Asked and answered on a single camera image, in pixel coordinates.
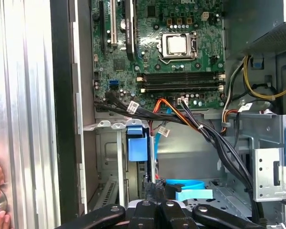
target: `screw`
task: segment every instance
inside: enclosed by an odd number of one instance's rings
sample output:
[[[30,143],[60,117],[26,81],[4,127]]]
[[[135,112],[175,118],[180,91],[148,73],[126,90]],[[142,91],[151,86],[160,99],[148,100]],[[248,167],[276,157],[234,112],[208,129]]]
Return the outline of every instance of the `screw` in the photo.
[[[119,211],[119,208],[117,206],[114,206],[114,207],[111,208],[110,211]]]
[[[174,202],[172,202],[172,201],[167,201],[167,202],[166,202],[166,205],[169,206],[169,207],[172,207],[172,206],[174,206]]]
[[[147,202],[147,201],[145,201],[145,202],[143,202],[143,204],[142,204],[143,206],[150,206],[150,203],[149,202]]]
[[[198,207],[198,210],[200,212],[207,212],[208,211],[208,209],[206,207]]]

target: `cpu socket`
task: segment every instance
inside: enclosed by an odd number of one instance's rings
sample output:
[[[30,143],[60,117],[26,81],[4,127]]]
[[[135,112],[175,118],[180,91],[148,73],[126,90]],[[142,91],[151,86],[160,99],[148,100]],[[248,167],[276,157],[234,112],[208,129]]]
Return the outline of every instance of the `cpu socket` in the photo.
[[[193,33],[164,33],[161,45],[157,45],[161,54],[160,59],[187,59],[197,58],[197,38]]]

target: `motherboard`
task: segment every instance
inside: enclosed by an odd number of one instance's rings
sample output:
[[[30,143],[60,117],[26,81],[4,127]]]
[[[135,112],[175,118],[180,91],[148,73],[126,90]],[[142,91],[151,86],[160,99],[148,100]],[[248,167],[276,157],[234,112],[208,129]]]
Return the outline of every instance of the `motherboard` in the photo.
[[[157,98],[222,106],[220,0],[93,0],[92,48],[96,101],[112,91],[149,110]]]

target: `blue sata port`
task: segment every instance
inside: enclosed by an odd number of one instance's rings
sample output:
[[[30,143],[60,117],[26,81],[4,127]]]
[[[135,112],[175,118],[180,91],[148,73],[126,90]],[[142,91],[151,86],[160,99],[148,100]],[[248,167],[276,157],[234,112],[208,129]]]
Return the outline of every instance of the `blue sata port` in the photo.
[[[118,80],[110,80],[109,81],[109,88],[111,90],[119,89],[119,81]]]

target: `green circuit board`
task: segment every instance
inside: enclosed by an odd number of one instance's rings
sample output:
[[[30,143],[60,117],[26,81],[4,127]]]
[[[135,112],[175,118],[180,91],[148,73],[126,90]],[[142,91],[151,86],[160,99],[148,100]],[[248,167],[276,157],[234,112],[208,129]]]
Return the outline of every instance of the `green circuit board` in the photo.
[[[117,45],[110,44],[111,2],[92,1],[93,79],[96,100],[105,102],[110,81],[118,81],[116,95],[122,102],[131,100],[152,110],[157,98],[168,98],[174,105],[181,96],[189,99],[191,109],[220,108],[220,91],[142,93],[137,76],[140,73],[224,72],[222,5],[220,0],[137,0],[135,5],[136,58],[126,54],[123,0],[115,0]],[[104,20],[100,23],[98,16]],[[163,34],[191,33],[197,36],[195,60],[161,60],[157,45]]]

